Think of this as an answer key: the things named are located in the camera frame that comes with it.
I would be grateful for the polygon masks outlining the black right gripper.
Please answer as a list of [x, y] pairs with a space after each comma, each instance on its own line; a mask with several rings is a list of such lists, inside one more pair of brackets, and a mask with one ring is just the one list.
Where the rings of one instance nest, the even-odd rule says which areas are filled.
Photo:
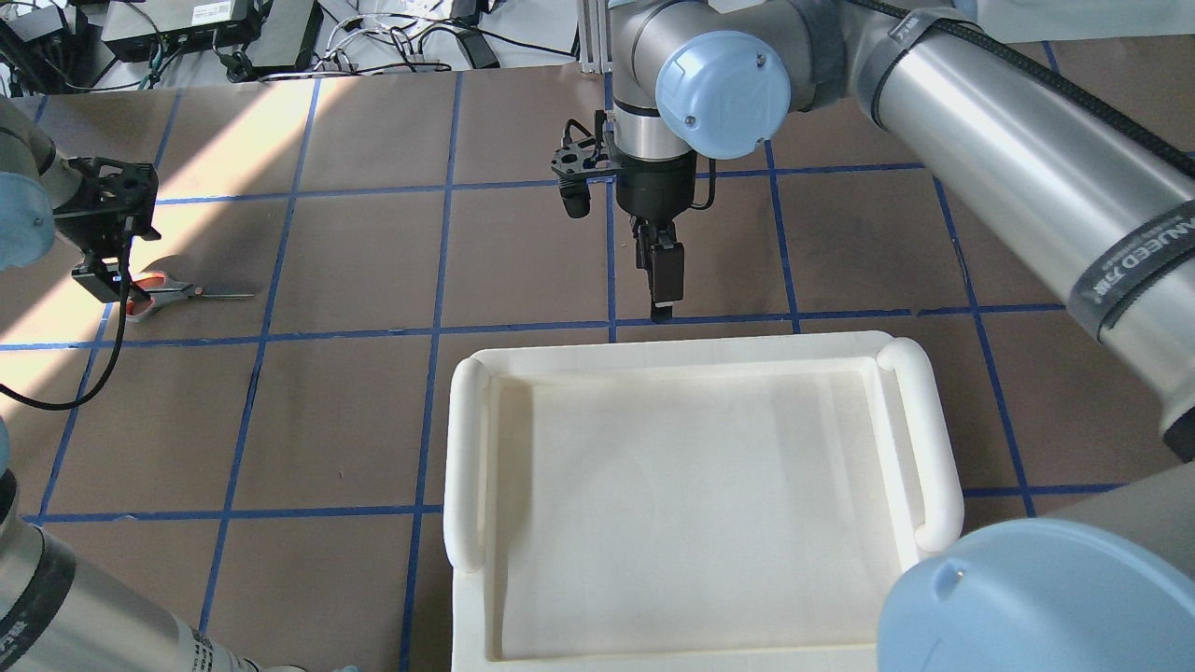
[[642, 161], [630, 155], [615, 159], [615, 204], [633, 218], [636, 267], [650, 274], [654, 323], [673, 318], [675, 303], [684, 301], [684, 245], [656, 242], [652, 222], [672, 222], [695, 204], [698, 154], [666, 161]]

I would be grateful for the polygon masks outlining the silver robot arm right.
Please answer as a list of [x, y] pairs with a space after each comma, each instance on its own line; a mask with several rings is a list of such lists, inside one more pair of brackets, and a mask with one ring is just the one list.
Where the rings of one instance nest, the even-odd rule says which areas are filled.
[[1160, 397], [1178, 468], [978, 530], [906, 572], [882, 671], [1190, 671], [1191, 158], [955, 1], [611, 1], [612, 153], [654, 314], [695, 155], [735, 159], [853, 94]]

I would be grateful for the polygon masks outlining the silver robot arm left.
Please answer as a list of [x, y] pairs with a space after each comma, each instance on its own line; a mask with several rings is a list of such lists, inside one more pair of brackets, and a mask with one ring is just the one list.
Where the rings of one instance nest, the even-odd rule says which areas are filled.
[[[76, 253], [108, 271], [110, 314], [88, 311], [78, 349], [8, 352], [4, 420], [16, 413], [62, 413], [81, 465], [59, 462], [38, 491], [55, 485], [82, 501], [117, 505], [215, 502], [215, 468], [233, 456], [235, 387], [247, 383], [250, 347], [136, 347], [125, 303], [137, 288], [120, 281], [137, 239], [152, 242], [157, 207], [155, 152], [167, 127], [165, 94], [110, 94], [102, 132], [148, 135], [145, 148], [120, 145], [115, 157], [72, 158], [4, 100], [4, 271], [27, 273], [43, 257]], [[134, 570], [163, 581], [159, 561], [179, 550], [137, 549], [117, 558], [116, 543], [91, 561], [22, 511], [19, 438], [4, 428], [5, 671], [264, 671], [255, 656], [229, 650], [173, 609], [142, 595]]]

